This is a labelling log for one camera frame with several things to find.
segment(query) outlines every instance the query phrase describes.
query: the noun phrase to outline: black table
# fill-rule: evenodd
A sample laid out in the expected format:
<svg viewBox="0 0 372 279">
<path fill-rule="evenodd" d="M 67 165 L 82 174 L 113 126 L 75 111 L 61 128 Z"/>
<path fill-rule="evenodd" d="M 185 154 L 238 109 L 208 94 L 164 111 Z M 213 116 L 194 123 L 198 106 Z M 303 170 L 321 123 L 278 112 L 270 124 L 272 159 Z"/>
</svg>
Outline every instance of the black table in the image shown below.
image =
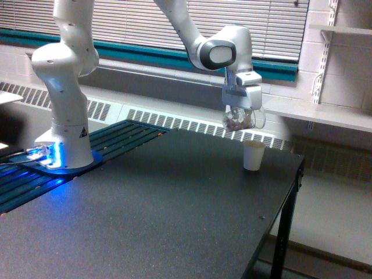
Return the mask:
<svg viewBox="0 0 372 279">
<path fill-rule="evenodd" d="M 187 131 L 113 159 L 0 219 L 1 278 L 248 277 L 282 209 L 279 278 L 303 157 Z"/>
</svg>

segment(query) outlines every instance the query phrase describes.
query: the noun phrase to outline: paper cup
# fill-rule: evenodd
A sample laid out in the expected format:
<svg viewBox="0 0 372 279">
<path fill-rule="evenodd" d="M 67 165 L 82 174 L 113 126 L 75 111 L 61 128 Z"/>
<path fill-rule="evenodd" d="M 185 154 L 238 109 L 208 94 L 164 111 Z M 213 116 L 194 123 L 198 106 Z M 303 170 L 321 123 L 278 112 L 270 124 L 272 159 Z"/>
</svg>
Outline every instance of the paper cup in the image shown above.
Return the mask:
<svg viewBox="0 0 372 279">
<path fill-rule="evenodd" d="M 246 170 L 256 171 L 260 169 L 265 144 L 259 141 L 245 141 L 243 167 Z"/>
</svg>

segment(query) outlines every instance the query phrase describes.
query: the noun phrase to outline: window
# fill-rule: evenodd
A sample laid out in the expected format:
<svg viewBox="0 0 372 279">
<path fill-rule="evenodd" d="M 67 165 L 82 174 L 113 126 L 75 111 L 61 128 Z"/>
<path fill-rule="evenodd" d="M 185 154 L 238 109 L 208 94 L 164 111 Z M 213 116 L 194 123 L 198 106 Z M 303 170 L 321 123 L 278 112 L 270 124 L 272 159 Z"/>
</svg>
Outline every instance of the window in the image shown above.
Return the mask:
<svg viewBox="0 0 372 279">
<path fill-rule="evenodd" d="M 59 34 L 53 0 L 2 0 L 0 28 Z M 297 62 L 309 0 L 188 0 L 201 33 L 210 37 L 228 24 L 249 27 L 253 57 Z M 184 49 L 152 0 L 95 0 L 95 40 Z"/>
</svg>

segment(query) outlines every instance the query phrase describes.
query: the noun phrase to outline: shelf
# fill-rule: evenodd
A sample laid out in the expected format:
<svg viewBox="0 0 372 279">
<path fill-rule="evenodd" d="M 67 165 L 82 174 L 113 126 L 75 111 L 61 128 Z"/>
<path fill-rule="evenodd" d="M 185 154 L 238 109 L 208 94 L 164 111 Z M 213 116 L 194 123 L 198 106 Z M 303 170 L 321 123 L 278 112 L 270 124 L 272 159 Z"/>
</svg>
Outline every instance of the shelf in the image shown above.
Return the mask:
<svg viewBox="0 0 372 279">
<path fill-rule="evenodd" d="M 328 25 L 310 24 L 311 29 L 319 29 L 321 31 L 329 31 L 341 34 L 354 34 L 354 35 L 372 35 L 372 29 L 360 29 L 350 27 L 337 27 Z"/>
<path fill-rule="evenodd" d="M 357 109 L 279 97 L 267 101 L 264 108 L 274 115 L 372 133 L 372 114 Z"/>
<path fill-rule="evenodd" d="M 0 90 L 0 105 L 22 100 L 21 96 Z"/>
</svg>

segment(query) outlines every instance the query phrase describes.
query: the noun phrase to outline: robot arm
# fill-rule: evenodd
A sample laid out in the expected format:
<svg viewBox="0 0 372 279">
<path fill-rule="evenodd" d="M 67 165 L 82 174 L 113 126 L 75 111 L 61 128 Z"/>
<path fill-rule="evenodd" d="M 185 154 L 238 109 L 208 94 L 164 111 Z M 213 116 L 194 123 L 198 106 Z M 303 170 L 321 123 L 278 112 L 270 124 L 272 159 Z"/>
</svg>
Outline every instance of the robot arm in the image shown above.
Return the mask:
<svg viewBox="0 0 372 279">
<path fill-rule="evenodd" d="M 187 11 L 186 0 L 154 0 L 184 43 L 191 63 L 202 70 L 226 68 L 222 100 L 242 110 L 262 107 L 262 78 L 253 71 L 252 42 L 248 28 L 225 26 L 206 39 Z"/>
<path fill-rule="evenodd" d="M 48 169 L 77 169 L 93 162 L 87 98 L 78 84 L 78 77 L 94 71 L 99 61 L 91 31 L 93 8 L 92 0 L 55 0 L 53 18 L 61 40 L 38 48 L 32 57 L 52 103 L 52 127 L 35 141 L 54 149 L 55 156 L 40 161 Z"/>
</svg>

